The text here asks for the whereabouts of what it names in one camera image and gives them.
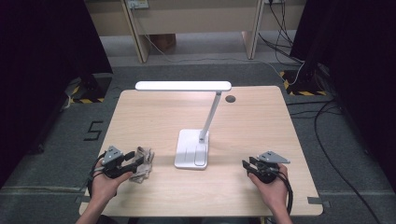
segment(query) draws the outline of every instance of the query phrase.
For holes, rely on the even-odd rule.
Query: black cable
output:
[[[341,174],[341,172],[338,170],[337,167],[335,167],[335,165],[332,163],[332,160],[330,159],[329,155],[327,154],[327,151],[324,149],[324,146],[322,145],[320,138],[318,136],[318,117],[322,114],[321,111],[331,102],[333,102],[333,100],[331,100],[329,103],[325,104],[317,113],[317,115],[315,116],[315,121],[314,121],[314,128],[315,128],[315,136],[318,140],[318,143],[320,145],[321,150],[323,151],[326,159],[329,161],[329,164],[332,166],[332,168],[335,170],[335,172],[337,174],[340,175],[340,177],[349,185],[349,187],[355,192],[355,194],[361,199],[361,201],[364,203],[364,205],[367,207],[367,209],[369,210],[369,212],[372,214],[373,218],[375,219],[376,223],[381,224],[381,222],[379,221],[378,217],[376,216],[376,214],[374,213],[373,209],[370,207],[370,205],[364,200],[364,198],[361,196],[361,194],[355,189],[355,187],[352,186],[351,183],[349,183],[349,181]]]
[[[329,110],[331,110],[333,108],[337,108],[337,107],[338,106],[333,106],[333,107],[327,108],[326,110],[322,111],[322,113],[328,113],[328,114],[334,114],[334,115],[343,115],[343,114],[340,114],[340,113],[335,113],[335,112],[329,111]],[[301,111],[301,112],[291,113],[290,115],[293,116],[293,115],[299,115],[299,114],[304,114],[304,113],[318,113],[318,112],[319,111],[317,111],[317,110],[305,110],[305,111]],[[314,119],[314,118],[315,118],[315,116],[314,117],[306,117],[306,118],[292,118],[292,119]]]
[[[270,47],[271,49],[275,50],[276,53],[279,52],[279,53],[281,53],[282,55],[284,55],[284,56],[286,56],[286,57],[292,59],[293,61],[295,61],[295,62],[297,62],[297,63],[299,63],[299,64],[302,64],[302,63],[303,63],[303,62],[301,62],[300,60],[298,60],[298,59],[296,59],[296,58],[293,58],[293,57],[289,56],[288,53],[286,53],[285,51],[283,51],[282,49],[279,49],[279,48],[277,47],[277,46],[280,46],[280,47],[283,47],[283,48],[289,48],[288,46],[276,45],[276,44],[274,44],[274,43],[271,43],[270,41],[264,39],[260,33],[259,33],[259,37],[262,39],[262,41],[263,41],[268,47]],[[299,64],[289,64],[289,63],[282,63],[282,64],[291,65],[291,66],[300,66]]]
[[[284,5],[284,3],[282,3],[281,5],[282,5],[282,19],[283,19],[283,20],[282,20],[282,24],[285,24],[285,8],[286,8],[286,6]],[[283,32],[283,33],[286,35],[286,37],[283,36],[283,35],[282,35],[282,37],[283,37],[286,41],[289,42],[290,46],[292,46],[292,41],[291,41],[291,39],[290,39],[290,37],[289,37],[289,35],[288,35],[288,31],[286,31],[286,30],[284,29],[284,25],[282,25],[282,24],[279,22],[279,19],[277,18],[276,14],[275,14],[275,12],[274,12],[274,10],[273,10],[273,8],[272,8],[272,4],[270,4],[270,9],[271,9],[271,12],[273,13],[273,15],[274,15],[274,17],[275,17],[275,19],[276,19],[277,24],[278,24],[279,27],[280,27],[279,34],[282,35],[282,32]]]
[[[288,195],[288,206],[287,206],[286,209],[288,211],[288,214],[290,215],[291,208],[293,207],[293,190],[291,189],[290,182],[289,182],[288,178],[286,177],[286,175],[283,174],[282,172],[271,171],[271,173],[273,175],[276,175],[285,184],[285,187],[286,187],[286,189],[288,191],[288,194],[289,194]],[[267,218],[267,221],[269,221],[269,222],[271,222],[273,224],[276,224],[276,222],[271,221],[269,218]]]
[[[101,154],[101,155],[95,160],[95,162],[93,163],[93,166],[91,167],[89,176],[88,176],[88,178],[87,178],[87,180],[86,180],[86,182],[85,182],[85,185],[87,186],[88,192],[90,193],[90,197],[92,196],[92,182],[93,182],[93,179],[96,177],[96,175],[93,176],[93,174],[95,173],[96,164],[99,162],[100,159],[102,159],[102,158],[105,157],[105,154],[106,154],[106,152],[104,152],[103,154]]]
[[[310,101],[310,102],[300,102],[300,103],[290,103],[286,105],[309,105],[309,104],[326,104],[329,102],[332,102],[333,100],[330,101]]]
[[[96,174],[96,175],[94,175],[94,176],[92,177],[92,179],[95,179],[97,176],[102,175],[102,174],[103,174],[103,172],[101,172],[101,173],[99,173],[99,174]]]

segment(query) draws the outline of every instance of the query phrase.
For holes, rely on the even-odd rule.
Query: human hand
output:
[[[279,174],[284,174],[285,178],[288,178],[288,168],[285,165],[279,164]],[[271,211],[278,209],[286,210],[286,199],[288,195],[288,190],[279,177],[277,177],[273,182],[269,184],[264,184],[260,179],[252,173],[248,174],[250,180],[259,189],[262,196],[262,200],[268,206]]]
[[[102,160],[96,163],[95,168],[102,166]],[[132,172],[120,175],[117,178],[109,178],[101,171],[96,171],[92,181],[92,201],[108,203],[117,193],[119,185],[132,176]]]

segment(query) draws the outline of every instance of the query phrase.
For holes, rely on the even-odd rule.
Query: metal bracket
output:
[[[105,154],[105,157],[103,158],[102,165],[106,165],[106,164],[110,163],[111,161],[114,161],[117,158],[122,157],[122,156],[123,156],[123,154],[121,151],[119,151],[118,149],[116,149],[113,146],[110,146],[108,148],[108,151]]]
[[[267,151],[265,153],[262,153],[257,157],[260,161],[265,161],[265,162],[270,162],[270,163],[287,163],[289,164],[290,161],[277,155],[273,151]]]
[[[126,3],[129,9],[149,8],[148,0],[127,0]]]

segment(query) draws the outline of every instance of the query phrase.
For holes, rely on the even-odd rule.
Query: desk lamp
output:
[[[177,140],[175,166],[178,169],[204,170],[207,166],[209,126],[223,91],[231,90],[228,81],[139,81],[137,91],[215,91],[215,99],[204,128],[182,129]]]

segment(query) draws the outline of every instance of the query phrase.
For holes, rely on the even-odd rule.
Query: cable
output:
[[[267,221],[269,221],[271,224],[276,224],[276,222],[271,221],[271,219],[270,219],[269,217],[266,217],[265,219],[266,219]]]
[[[303,63],[302,61],[300,61],[300,60],[298,60],[298,59],[296,59],[296,58],[294,58],[294,57],[289,56],[288,53],[286,53],[286,52],[283,51],[282,49],[279,49],[279,48],[278,48],[278,47],[290,48],[289,46],[278,45],[278,44],[277,44],[277,41],[276,41],[276,44],[271,43],[270,41],[264,39],[264,38],[262,37],[262,34],[260,34],[260,33],[259,33],[259,37],[262,39],[262,41],[264,41],[264,43],[265,43],[268,47],[270,47],[271,49],[275,50],[276,53],[279,52],[279,53],[282,54],[283,56],[286,56],[286,57],[288,57],[289,59],[291,59],[291,60],[293,60],[293,61],[295,61],[295,62],[297,62],[297,63],[299,63],[299,64]],[[289,63],[282,63],[282,64],[290,65],[290,66],[300,66],[300,65],[297,65],[297,64],[289,64]]]
[[[381,222],[379,221],[378,217],[376,216],[376,214],[374,213],[373,209],[370,207],[370,205],[364,200],[364,198],[361,196],[361,194],[355,189],[355,187],[352,186],[352,184],[341,174],[341,172],[338,170],[338,168],[332,163],[331,158],[329,157],[327,151],[325,150],[324,146],[322,145],[320,138],[318,136],[318,117],[322,114],[322,110],[331,102],[333,102],[333,100],[331,100],[330,102],[328,102],[327,104],[325,104],[317,113],[317,115],[315,116],[315,121],[314,121],[314,129],[315,129],[315,136],[318,140],[319,146],[321,148],[321,150],[323,151],[326,159],[329,161],[329,164],[332,166],[332,168],[334,169],[334,171],[340,175],[340,177],[346,182],[346,184],[355,192],[355,194],[361,199],[361,201],[364,203],[364,205],[367,207],[367,209],[369,210],[369,212],[371,213],[371,215],[373,216],[373,218],[375,219],[376,223],[381,224]]]
[[[288,191],[288,206],[286,209],[288,211],[288,214],[290,215],[291,208],[293,207],[293,190],[291,189],[290,182],[289,182],[288,178],[286,177],[286,175],[281,172],[271,171],[271,174],[276,175],[276,177],[278,177],[280,180],[282,180],[282,182],[285,184],[285,187]],[[276,222],[271,221],[269,218],[267,218],[267,221],[276,224]]]
[[[70,105],[71,105],[71,102],[72,102],[73,98],[70,95],[68,95],[68,94],[67,94],[67,98],[68,98],[67,99],[67,105],[64,106],[64,108],[62,108],[62,110],[68,109],[70,107]]]
[[[290,103],[290,104],[286,104],[286,105],[309,105],[309,104],[326,104],[331,102],[330,101],[310,101],[310,102],[300,102],[300,103]]]
[[[340,113],[335,113],[335,112],[329,111],[329,110],[331,110],[333,108],[337,108],[337,106],[333,106],[333,107],[327,108],[326,110],[322,111],[322,113],[328,113],[328,114],[334,114],[334,115],[343,115],[343,114],[340,114]],[[316,110],[306,110],[306,111],[302,111],[302,112],[291,113],[290,115],[293,116],[293,115],[299,115],[299,114],[304,114],[304,113],[318,113],[318,112],[319,111],[316,111]],[[315,118],[315,116],[314,117],[307,117],[307,118],[292,118],[292,119],[314,119],[314,118]]]
[[[304,62],[304,63],[300,66],[300,68],[298,69],[297,75],[296,75],[296,78],[294,79],[294,81],[293,81],[292,83],[289,83],[290,86],[294,85],[294,84],[297,82],[298,76],[300,75],[300,71],[301,71],[301,69],[303,68],[304,64],[305,64],[305,62]]]
[[[282,32],[283,32],[283,33],[285,34],[286,37],[283,36],[283,35],[282,35],[282,37],[283,37],[286,41],[289,42],[290,46],[292,46],[293,41],[290,39],[290,37],[289,37],[289,35],[288,35],[288,31],[286,30],[286,23],[285,23],[285,9],[286,9],[286,4],[285,4],[285,1],[283,1],[283,0],[281,0],[281,2],[282,2],[282,4],[281,4],[281,6],[282,6],[282,24],[279,22],[279,19],[277,18],[276,14],[275,14],[275,12],[274,12],[274,10],[273,10],[273,8],[272,8],[272,4],[270,4],[270,9],[271,9],[271,12],[273,13],[273,15],[274,15],[274,17],[275,17],[275,19],[276,19],[277,24],[278,24],[279,27],[280,27],[279,35],[282,35]]]
[[[90,172],[89,172],[89,175],[88,175],[88,177],[87,177],[87,179],[86,179],[84,185],[81,186],[81,189],[83,189],[84,187],[87,187],[88,192],[90,193],[90,197],[91,197],[91,195],[92,195],[92,182],[93,182],[93,179],[96,177],[96,176],[93,176],[93,174],[95,173],[96,164],[99,162],[99,160],[101,160],[102,158],[104,158],[105,155],[106,155],[106,152],[102,153],[102,154],[95,160],[95,162],[93,163],[93,166],[91,167],[91,170],[90,170]]]
[[[95,179],[97,176],[102,175],[102,174],[103,174],[102,172],[99,173],[99,174],[96,174],[96,175],[94,175],[94,176],[92,177],[92,179]]]

